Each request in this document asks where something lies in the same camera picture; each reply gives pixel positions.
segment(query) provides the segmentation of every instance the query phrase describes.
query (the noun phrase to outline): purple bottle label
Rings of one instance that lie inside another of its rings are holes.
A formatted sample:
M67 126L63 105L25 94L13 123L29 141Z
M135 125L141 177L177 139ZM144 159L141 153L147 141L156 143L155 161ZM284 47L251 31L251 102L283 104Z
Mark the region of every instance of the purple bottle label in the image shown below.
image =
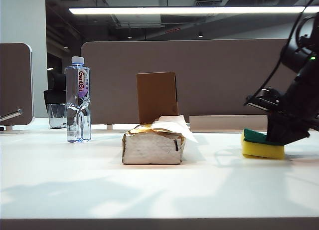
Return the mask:
M84 69L79 69L78 83L79 83L79 98L82 98L89 92L89 76Z

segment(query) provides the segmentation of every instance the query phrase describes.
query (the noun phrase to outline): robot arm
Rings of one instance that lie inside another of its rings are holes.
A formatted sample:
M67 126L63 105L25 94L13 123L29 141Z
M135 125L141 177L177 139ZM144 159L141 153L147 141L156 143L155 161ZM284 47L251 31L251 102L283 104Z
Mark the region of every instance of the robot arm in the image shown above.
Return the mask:
M315 16L310 37L296 31L297 45L290 45L281 62L297 76L282 94L271 87L255 98L248 96L249 105L267 112L267 141L288 144L309 137L308 130L319 131L319 12Z

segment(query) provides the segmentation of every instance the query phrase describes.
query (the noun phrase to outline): water bottle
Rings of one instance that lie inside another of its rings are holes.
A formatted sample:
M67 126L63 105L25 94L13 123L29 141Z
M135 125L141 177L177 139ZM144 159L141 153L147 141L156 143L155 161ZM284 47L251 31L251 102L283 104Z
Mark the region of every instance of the water bottle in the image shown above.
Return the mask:
M72 57L65 68L67 140L70 143L91 140L90 69L84 58Z

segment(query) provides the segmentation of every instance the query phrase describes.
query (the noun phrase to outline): bottle cap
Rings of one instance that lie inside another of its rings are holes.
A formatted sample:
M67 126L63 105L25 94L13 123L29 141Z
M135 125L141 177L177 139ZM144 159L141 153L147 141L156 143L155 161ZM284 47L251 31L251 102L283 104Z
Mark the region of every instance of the bottle cap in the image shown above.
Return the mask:
M72 64L84 64L83 57L73 56L71 60L72 60Z

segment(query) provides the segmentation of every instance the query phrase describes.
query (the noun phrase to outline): beige partition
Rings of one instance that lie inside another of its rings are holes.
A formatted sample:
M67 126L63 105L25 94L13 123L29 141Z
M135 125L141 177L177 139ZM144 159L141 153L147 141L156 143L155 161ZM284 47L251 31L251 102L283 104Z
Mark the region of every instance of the beige partition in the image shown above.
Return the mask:
M243 106L275 66L285 39L88 42L92 121L137 123L137 73L176 73L179 113L264 114ZM281 66L270 82L286 91L295 74Z
M0 125L26 125L33 119L31 49L24 43L0 44L0 116L23 114Z

